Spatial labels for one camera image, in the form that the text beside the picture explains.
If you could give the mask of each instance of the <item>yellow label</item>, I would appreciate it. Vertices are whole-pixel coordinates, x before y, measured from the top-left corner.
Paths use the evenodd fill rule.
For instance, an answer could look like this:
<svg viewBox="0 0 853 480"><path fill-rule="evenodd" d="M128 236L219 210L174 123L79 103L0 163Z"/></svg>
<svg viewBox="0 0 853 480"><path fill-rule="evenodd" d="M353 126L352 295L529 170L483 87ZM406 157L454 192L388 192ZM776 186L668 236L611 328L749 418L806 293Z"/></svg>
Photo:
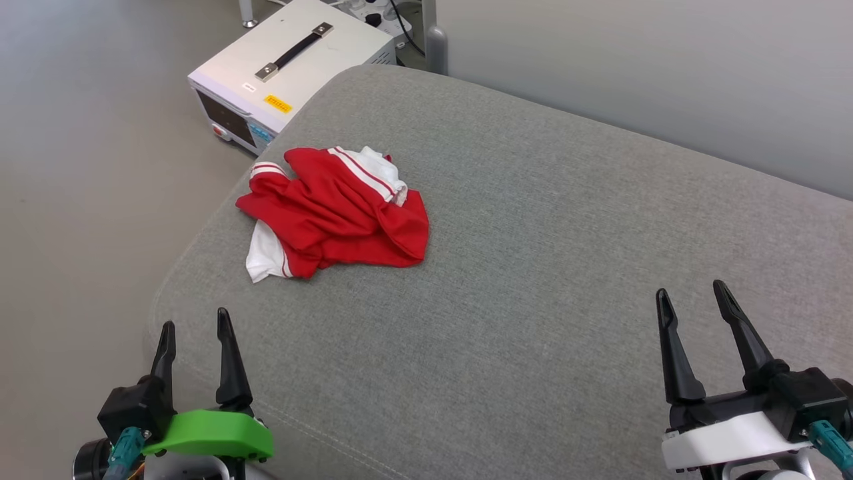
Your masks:
<svg viewBox="0 0 853 480"><path fill-rule="evenodd" d="M276 97L275 95L267 95L267 97L264 99L264 101L267 102L268 104L272 105L273 107L278 108L284 114L289 114L290 111L293 110L293 107L291 107L290 105L287 105L279 97Z"/></svg>

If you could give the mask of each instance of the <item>black cable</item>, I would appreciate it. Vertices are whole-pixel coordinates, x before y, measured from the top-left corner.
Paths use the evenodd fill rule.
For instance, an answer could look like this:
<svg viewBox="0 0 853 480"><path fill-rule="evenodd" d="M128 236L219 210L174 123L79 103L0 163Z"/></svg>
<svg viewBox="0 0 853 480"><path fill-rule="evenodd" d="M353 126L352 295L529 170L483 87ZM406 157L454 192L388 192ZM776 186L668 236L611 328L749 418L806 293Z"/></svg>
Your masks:
<svg viewBox="0 0 853 480"><path fill-rule="evenodd" d="M391 6L394 7L394 13L397 14L397 21L400 22L400 28L403 29L403 35L405 35L406 39L409 40L409 43L412 44L412 48L414 48L415 50L418 50L418 53L420 53L421 55L427 56L427 54L424 53L424 50L421 50L421 47L417 46L415 44L415 41L412 40L412 37L409 36L409 33L406 32L406 26L403 24L403 17L400 16L400 11L397 10L397 3L394 2L394 0L389 0L389 1L391 2Z"/></svg>

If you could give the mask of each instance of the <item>gray sofa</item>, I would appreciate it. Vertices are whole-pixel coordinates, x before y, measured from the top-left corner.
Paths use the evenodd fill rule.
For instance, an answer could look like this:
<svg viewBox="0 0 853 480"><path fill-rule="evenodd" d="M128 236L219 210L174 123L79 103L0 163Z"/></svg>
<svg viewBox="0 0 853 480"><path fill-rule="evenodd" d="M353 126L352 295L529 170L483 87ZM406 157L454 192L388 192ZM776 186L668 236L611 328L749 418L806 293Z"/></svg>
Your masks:
<svg viewBox="0 0 853 480"><path fill-rule="evenodd" d="M794 369L853 378L851 202L400 67L342 73L260 160L334 145L421 191L423 264L252 284L246 176L147 328L177 324L176 406L210 406L230 310L281 478L666 477L660 287L709 395L742 389L714 278Z"/></svg>

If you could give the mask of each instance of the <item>white fabric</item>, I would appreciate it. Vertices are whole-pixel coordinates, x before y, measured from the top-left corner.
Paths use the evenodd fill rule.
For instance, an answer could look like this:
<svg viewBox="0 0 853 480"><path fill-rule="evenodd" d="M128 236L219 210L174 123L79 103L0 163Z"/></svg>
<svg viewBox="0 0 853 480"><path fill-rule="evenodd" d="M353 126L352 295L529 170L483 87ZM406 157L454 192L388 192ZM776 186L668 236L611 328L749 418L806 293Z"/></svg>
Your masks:
<svg viewBox="0 0 853 480"><path fill-rule="evenodd" d="M335 147L328 153L340 158L351 172L382 195L386 202L393 200L399 206L406 202L409 187L399 178L397 166L382 158L381 153L370 147L364 147L361 152Z"/></svg>
<svg viewBox="0 0 853 480"><path fill-rule="evenodd" d="M249 255L246 255L246 270L252 283L256 284L269 275L290 278L290 268L287 265L287 255L281 242L269 225L261 220L255 224L252 241L249 243Z"/></svg>
<svg viewBox="0 0 853 480"><path fill-rule="evenodd" d="M382 195L386 202L394 201L401 206L406 202L409 187L398 177L397 167L383 158L381 153L370 147L364 147L361 152L335 147L328 149L328 153L337 156L360 180ZM284 175L284 170L272 161L259 161L252 166L250 178L260 173ZM270 226L261 220L258 220L252 232L249 253L246 255L246 270L253 284L269 275L284 278L293 276L281 242Z"/></svg>

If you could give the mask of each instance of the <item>teal cable connector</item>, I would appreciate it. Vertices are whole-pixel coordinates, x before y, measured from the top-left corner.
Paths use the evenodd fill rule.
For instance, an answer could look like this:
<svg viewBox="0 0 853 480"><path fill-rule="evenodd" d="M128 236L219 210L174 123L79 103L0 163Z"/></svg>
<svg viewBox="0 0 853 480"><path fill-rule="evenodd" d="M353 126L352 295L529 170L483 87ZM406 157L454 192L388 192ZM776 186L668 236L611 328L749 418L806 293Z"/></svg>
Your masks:
<svg viewBox="0 0 853 480"><path fill-rule="evenodd" d="M125 480L131 474L133 463L142 453L144 443L142 430L137 427L127 427L122 430L119 440L109 455L109 468L104 475L104 480Z"/></svg>
<svg viewBox="0 0 853 480"><path fill-rule="evenodd" d="M853 448L826 420L809 425L809 441L841 470L844 479L853 479Z"/></svg>

